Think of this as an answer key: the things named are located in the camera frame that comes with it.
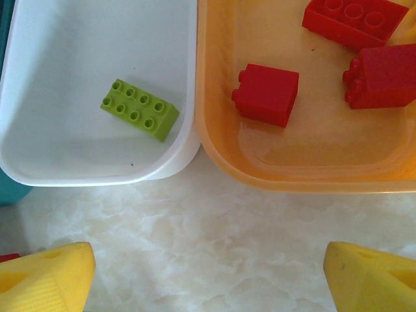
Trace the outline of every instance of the lime green brick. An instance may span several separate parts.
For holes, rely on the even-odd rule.
[[[100,107],[162,142],[179,116],[173,104],[120,79]]]

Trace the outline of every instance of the plastic tub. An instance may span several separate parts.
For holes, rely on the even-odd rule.
[[[355,54],[302,28],[308,2],[200,0],[196,120],[205,150],[229,175],[261,189],[416,190],[416,104],[350,110],[342,74]],[[393,42],[416,42],[415,13]],[[247,63],[300,73],[285,129],[235,109],[231,93]]]
[[[200,142],[193,126],[196,0],[16,1],[0,85],[0,167],[36,186],[159,179]],[[99,109],[115,79],[181,112],[160,143]]]

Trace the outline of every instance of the orange plastic bin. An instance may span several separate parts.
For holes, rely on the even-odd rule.
[[[416,190],[416,103],[350,110],[353,51],[302,28],[308,0],[200,0],[196,121],[223,171],[254,187],[298,192]],[[416,42],[416,1],[389,44]],[[231,100],[247,63],[300,73],[283,129],[241,117]]]

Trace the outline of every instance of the red lego brick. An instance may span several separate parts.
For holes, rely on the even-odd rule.
[[[298,93],[299,73],[254,64],[239,75],[231,96],[241,116],[286,127]]]
[[[384,46],[408,10],[387,0],[312,0],[302,26],[359,51]]]
[[[404,107],[416,99],[416,44],[362,49],[344,72],[351,109]]]
[[[20,258],[20,255],[18,253],[12,253],[10,255],[0,255],[0,263],[13,260],[16,258]]]

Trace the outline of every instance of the marble countertop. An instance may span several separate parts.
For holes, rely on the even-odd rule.
[[[327,312],[326,245],[416,259],[415,223],[416,194],[265,192],[228,177],[201,149],[168,179],[34,189],[0,209],[0,254],[90,242],[91,312]]]

